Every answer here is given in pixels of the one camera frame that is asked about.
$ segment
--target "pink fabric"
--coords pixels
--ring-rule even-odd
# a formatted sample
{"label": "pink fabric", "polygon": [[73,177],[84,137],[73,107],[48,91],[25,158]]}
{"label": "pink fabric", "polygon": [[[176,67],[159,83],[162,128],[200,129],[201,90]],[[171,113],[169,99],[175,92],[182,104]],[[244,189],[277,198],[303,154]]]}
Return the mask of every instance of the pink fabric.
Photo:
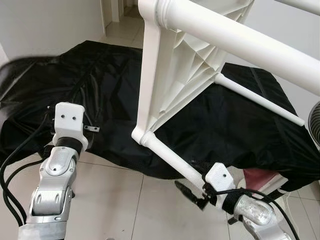
{"label": "pink fabric", "polygon": [[279,173],[276,171],[248,168],[243,170],[246,188],[259,190]]}

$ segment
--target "black wire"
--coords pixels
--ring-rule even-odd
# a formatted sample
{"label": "black wire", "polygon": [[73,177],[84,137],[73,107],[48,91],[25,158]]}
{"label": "black wire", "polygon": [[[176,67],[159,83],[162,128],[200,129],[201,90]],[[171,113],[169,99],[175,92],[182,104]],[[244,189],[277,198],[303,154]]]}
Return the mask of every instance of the black wire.
{"label": "black wire", "polygon": [[[19,167],[17,170],[15,170],[9,177],[8,179],[6,180],[5,182],[5,185],[8,187],[11,180],[15,177],[15,175],[17,175],[20,171],[22,171],[23,169],[26,169],[28,167],[31,167],[31,166],[34,166],[34,165],[37,165],[37,164],[40,164],[44,161],[44,159],[41,159],[39,161],[34,161],[34,162],[31,162],[31,163],[28,163],[26,165],[23,165],[21,167]],[[8,196],[6,194],[5,191],[2,192],[2,196],[3,196],[3,199],[4,199],[4,202],[6,204],[6,206],[9,208],[10,212],[13,214],[14,218],[16,219],[16,221],[18,222],[18,225],[19,227],[21,227],[23,225],[21,219],[20,219],[20,216],[18,215],[18,213],[15,211],[14,207],[11,205],[9,199],[8,199]]]}
{"label": "black wire", "polygon": [[88,115],[88,113],[86,111],[84,112],[84,116],[88,120],[88,123],[90,124],[90,126],[93,126],[93,123],[92,123],[92,121],[91,121],[91,119],[90,119],[90,117],[89,117],[89,115]]}
{"label": "black wire", "polygon": [[300,240],[293,224],[291,223],[289,217],[287,216],[287,214],[285,213],[285,211],[282,209],[282,207],[270,196],[260,192],[260,191],[256,191],[256,190],[252,190],[252,189],[244,189],[244,188],[239,188],[239,189],[231,189],[231,190],[226,190],[226,191],[218,191],[216,193],[214,193],[214,195],[222,195],[222,194],[230,194],[230,193],[234,193],[234,192],[241,192],[241,193],[254,193],[254,194],[258,194],[262,197],[264,197],[265,199],[269,200],[270,202],[272,202],[282,213],[282,215],[284,216],[286,222],[288,223],[294,237],[296,240]]}
{"label": "black wire", "polygon": [[[45,126],[46,120],[47,120],[47,116],[48,113],[45,114],[44,119],[42,121],[42,123],[40,124],[40,126],[26,139],[23,141],[23,143],[21,143],[4,161],[4,163],[1,166],[0,169],[0,185],[3,189],[3,192],[9,197],[9,199],[12,201],[12,203],[18,208],[18,210],[20,211],[20,214],[22,216],[23,219],[23,223],[26,223],[27,220],[27,214],[26,211],[24,210],[24,208],[21,206],[20,202],[15,198],[15,196],[11,193],[11,191],[8,189],[6,183],[5,183],[5,169],[6,167],[10,164],[11,159],[25,146],[28,144],[28,142],[30,140],[32,140],[41,130],[42,128]],[[17,216],[17,212],[12,208],[11,204],[9,201],[4,201],[5,205],[8,207],[9,211],[13,214],[14,217]]]}

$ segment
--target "tile floor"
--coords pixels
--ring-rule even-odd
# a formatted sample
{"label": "tile floor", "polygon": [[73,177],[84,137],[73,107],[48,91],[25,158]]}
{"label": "tile floor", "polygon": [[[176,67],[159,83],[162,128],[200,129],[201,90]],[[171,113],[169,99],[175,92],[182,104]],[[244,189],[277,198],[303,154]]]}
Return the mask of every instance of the tile floor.
{"label": "tile floor", "polygon": [[[120,23],[111,23],[100,41],[142,49],[143,37],[143,20],[125,16]],[[32,155],[22,162],[38,159]],[[7,175],[20,164],[12,165]],[[29,167],[10,184],[25,209],[39,182],[38,170],[38,165]],[[183,182],[196,191],[187,180]],[[225,212],[210,205],[203,212],[197,209],[172,180],[148,177],[90,153],[80,157],[73,189],[76,197],[66,240],[253,240],[240,222],[229,226]],[[319,183],[291,193],[287,201],[300,239],[320,240]],[[0,216],[0,239],[16,240],[18,226],[2,199]],[[284,221],[281,226],[291,234]]]}
{"label": "tile floor", "polygon": [[106,27],[106,36],[100,42],[142,49],[145,22],[137,17],[124,16],[120,22],[112,22]]}

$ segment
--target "black cover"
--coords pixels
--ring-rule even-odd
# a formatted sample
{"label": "black cover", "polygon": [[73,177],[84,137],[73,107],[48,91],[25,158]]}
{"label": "black cover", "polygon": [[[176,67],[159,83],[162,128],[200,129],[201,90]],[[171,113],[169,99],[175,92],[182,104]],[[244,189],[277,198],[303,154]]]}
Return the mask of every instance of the black cover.
{"label": "black cover", "polygon": [[[138,145],[136,125],[142,51],[85,41],[56,57],[25,58],[0,71],[0,163],[39,126],[47,106],[73,102],[85,107],[84,123],[99,126],[88,150],[109,161],[157,178],[180,174],[151,150]],[[267,71],[227,63],[231,80],[295,113]],[[15,161],[52,139],[50,123]],[[320,154],[305,127],[212,84],[155,132],[200,172],[215,162],[237,168],[275,170],[293,191],[320,179]]]}

